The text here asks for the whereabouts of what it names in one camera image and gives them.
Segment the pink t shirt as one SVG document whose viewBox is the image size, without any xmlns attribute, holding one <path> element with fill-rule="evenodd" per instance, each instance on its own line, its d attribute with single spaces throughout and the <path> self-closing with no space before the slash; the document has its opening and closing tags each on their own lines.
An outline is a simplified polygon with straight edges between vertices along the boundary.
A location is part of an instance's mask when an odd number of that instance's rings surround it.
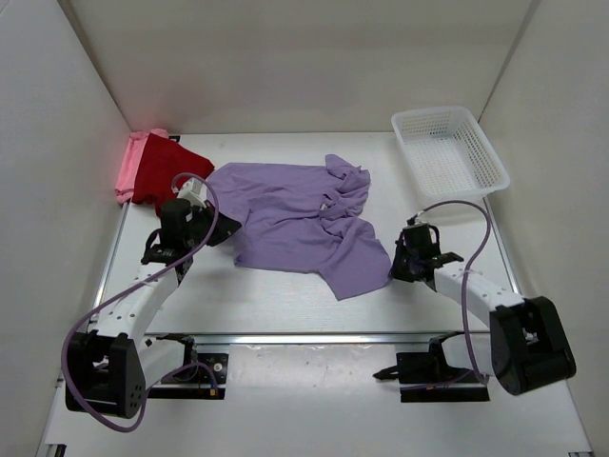
<svg viewBox="0 0 609 457">
<path fill-rule="evenodd" d="M 130 200 L 135 190 L 135 179 L 142 159 L 148 137 L 154 134 L 168 139 L 165 129 L 152 129 L 151 131 L 135 131 L 129 135 L 128 144 L 123 156 L 114 193 L 119 205 Z"/>
</svg>

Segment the lavender garment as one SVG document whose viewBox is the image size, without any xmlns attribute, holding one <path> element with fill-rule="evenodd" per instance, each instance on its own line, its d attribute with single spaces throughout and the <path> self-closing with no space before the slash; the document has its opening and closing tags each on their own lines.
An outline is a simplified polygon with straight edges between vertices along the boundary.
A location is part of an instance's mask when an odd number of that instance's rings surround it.
<svg viewBox="0 0 609 457">
<path fill-rule="evenodd" d="M 328 154 L 321 166 L 228 163 L 207 181 L 220 212 L 241 224 L 241 268 L 315 273 L 338 300 L 384 288 L 391 260 L 361 214 L 371 176 Z"/>
</svg>

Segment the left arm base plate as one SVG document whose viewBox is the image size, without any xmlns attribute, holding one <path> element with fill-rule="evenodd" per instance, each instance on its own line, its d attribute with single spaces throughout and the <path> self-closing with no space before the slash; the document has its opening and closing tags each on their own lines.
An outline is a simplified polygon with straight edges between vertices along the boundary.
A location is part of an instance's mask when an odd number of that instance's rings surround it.
<svg viewBox="0 0 609 457">
<path fill-rule="evenodd" d="M 198 362 L 206 368 L 189 368 L 162 380 L 151 389 L 150 399 L 224 400 L 229 368 L 229 349 L 197 348 Z"/>
</svg>

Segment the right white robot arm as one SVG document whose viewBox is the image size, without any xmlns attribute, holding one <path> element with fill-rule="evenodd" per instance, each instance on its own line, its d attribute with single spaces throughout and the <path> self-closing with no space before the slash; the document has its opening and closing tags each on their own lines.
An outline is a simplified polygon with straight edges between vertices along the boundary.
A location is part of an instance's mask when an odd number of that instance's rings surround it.
<svg viewBox="0 0 609 457">
<path fill-rule="evenodd" d="M 398 355 L 394 366 L 374 373 L 376 380 L 397 380 L 403 390 L 433 390 L 495 378 L 518 396 L 575 376 L 576 361 L 554 303 L 501 288 L 458 254 L 442 252 L 437 227 L 405 227 L 390 273 L 457 303 L 462 329 L 432 338 L 425 352 Z"/>
</svg>

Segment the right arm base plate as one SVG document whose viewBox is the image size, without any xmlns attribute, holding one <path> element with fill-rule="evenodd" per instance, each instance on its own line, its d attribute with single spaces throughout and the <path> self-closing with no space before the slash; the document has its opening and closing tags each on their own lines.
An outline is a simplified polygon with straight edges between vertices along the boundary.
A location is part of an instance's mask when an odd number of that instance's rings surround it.
<svg viewBox="0 0 609 457">
<path fill-rule="evenodd" d="M 485 403 L 488 388 L 467 368 L 441 367 L 428 352 L 396 354 L 402 404 Z"/>
</svg>

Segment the red t shirt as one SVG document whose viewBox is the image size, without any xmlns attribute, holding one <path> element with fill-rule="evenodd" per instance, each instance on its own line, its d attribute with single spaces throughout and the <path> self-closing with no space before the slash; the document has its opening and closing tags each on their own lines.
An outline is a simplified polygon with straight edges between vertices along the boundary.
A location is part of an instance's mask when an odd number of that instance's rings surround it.
<svg viewBox="0 0 609 457">
<path fill-rule="evenodd" d="M 131 201 L 153 206 L 159 216 L 163 203 L 175 197 L 172 180 L 176 175 L 189 172 L 207 178 L 214 169 L 207 158 L 151 133 L 144 146 Z"/>
</svg>

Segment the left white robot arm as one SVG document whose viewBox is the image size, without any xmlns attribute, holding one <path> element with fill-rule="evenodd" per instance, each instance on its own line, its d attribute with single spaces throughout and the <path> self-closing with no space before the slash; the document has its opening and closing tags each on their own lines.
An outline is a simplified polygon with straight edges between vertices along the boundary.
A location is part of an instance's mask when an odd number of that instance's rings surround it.
<svg viewBox="0 0 609 457">
<path fill-rule="evenodd" d="M 200 359 L 191 337 L 148 338 L 147 329 L 185 279 L 194 254 L 222 244 L 241 226 L 209 201 L 163 203 L 160 226 L 145 242 L 133 284 L 99 307 L 101 315 L 90 330 L 73 328 L 63 345 L 68 409 L 113 427 L 111 417 L 140 420 L 148 391 L 163 378 L 196 376 Z"/>
</svg>

